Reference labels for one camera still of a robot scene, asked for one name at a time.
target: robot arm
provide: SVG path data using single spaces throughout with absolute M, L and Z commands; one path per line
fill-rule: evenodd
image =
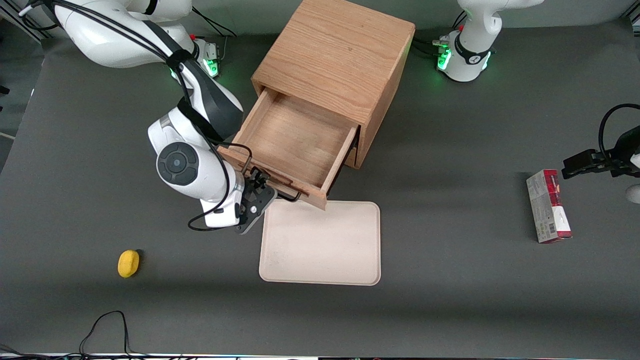
M 502 30 L 501 10 L 524 9 L 544 0 L 458 0 L 468 13 L 464 30 L 440 37 L 436 45 L 445 45 L 438 70 L 455 81 L 472 81 L 486 68 L 490 48 Z
M 142 11 L 145 3 L 145 13 L 132 12 Z M 152 3 L 157 6 L 150 10 Z M 212 229 L 236 226 L 237 232 L 247 232 L 277 192 L 266 186 L 268 176 L 257 169 L 245 179 L 213 145 L 237 132 L 243 109 L 203 69 L 197 60 L 201 47 L 194 46 L 181 25 L 155 23 L 184 16 L 191 1 L 53 0 L 51 4 L 69 37 L 94 62 L 125 68 L 162 61 L 177 73 L 185 98 L 148 129 L 157 173 L 168 186 L 200 199 L 204 213 L 192 221 L 204 217 Z M 191 222 L 192 229 L 209 230 L 192 227 Z

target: wooden box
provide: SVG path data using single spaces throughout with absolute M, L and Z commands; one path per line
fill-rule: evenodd
M 234 142 L 278 191 L 324 209 L 340 167 L 362 165 L 414 31 L 345 0 L 303 0 L 252 76 L 259 98 Z M 237 169 L 246 161 L 238 147 L 220 153 Z

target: circular joint cap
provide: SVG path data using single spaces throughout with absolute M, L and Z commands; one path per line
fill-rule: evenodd
M 198 177 L 198 154 L 185 142 L 165 146 L 156 165 L 158 174 L 170 184 L 185 186 Z

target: cardboard box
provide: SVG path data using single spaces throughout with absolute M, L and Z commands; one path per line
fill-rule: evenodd
M 557 170 L 542 170 L 527 179 L 529 200 L 536 222 L 539 243 L 555 243 L 571 238 L 571 228 L 566 219 Z

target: gray table surface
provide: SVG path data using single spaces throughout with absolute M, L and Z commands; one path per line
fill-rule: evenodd
M 274 39 L 229 40 L 220 82 L 246 109 Z M 524 186 L 596 147 L 604 113 L 638 101 L 626 22 L 505 29 L 468 84 L 412 51 L 363 168 L 345 168 L 330 195 L 380 206 L 373 287 L 262 281 L 261 223 L 246 236 L 190 231 L 199 204 L 162 183 L 147 144 L 147 126 L 180 97 L 169 70 L 107 69 L 68 40 L 45 47 L 0 177 L 1 342 L 73 351 L 96 317 L 121 309 L 142 352 L 640 358 L 633 179 L 563 181 L 574 238 L 553 245 L 535 241 Z M 634 111 L 611 119 L 609 144 L 637 125 Z M 116 272 L 125 249 L 146 254 L 127 280 Z M 107 318 L 87 350 L 121 342 Z

